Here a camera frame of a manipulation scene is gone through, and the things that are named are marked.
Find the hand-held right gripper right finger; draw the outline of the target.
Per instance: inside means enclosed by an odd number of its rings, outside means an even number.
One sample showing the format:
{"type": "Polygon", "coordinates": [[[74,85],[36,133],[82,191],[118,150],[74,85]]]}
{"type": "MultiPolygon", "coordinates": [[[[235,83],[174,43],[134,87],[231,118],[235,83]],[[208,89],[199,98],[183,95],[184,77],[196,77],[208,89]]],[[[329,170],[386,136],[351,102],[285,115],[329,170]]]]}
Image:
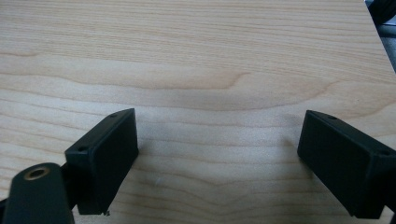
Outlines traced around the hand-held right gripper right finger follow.
{"type": "Polygon", "coordinates": [[[298,156],[350,215],[396,219],[396,150],[328,114],[308,110],[298,156]]]}

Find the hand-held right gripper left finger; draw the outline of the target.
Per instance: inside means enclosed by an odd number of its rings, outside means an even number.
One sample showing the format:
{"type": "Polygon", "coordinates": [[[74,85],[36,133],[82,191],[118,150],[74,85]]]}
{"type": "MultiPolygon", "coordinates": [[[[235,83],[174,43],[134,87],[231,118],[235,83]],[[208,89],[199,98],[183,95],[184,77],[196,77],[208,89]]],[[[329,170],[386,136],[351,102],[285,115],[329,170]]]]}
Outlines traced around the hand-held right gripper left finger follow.
{"type": "Polygon", "coordinates": [[[69,206],[82,215],[106,213],[138,154],[132,108],[102,119],[64,153],[69,206]]]}

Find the dark object beyond table edge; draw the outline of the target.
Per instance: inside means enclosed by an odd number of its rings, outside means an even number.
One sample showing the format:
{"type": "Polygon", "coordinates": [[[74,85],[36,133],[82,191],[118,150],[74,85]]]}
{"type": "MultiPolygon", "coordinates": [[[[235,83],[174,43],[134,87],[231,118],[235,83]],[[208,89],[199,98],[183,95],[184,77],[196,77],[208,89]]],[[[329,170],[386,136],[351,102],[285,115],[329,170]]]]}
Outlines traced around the dark object beyond table edge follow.
{"type": "Polygon", "coordinates": [[[375,25],[396,16],[396,0],[366,0],[366,3],[375,25]]]}

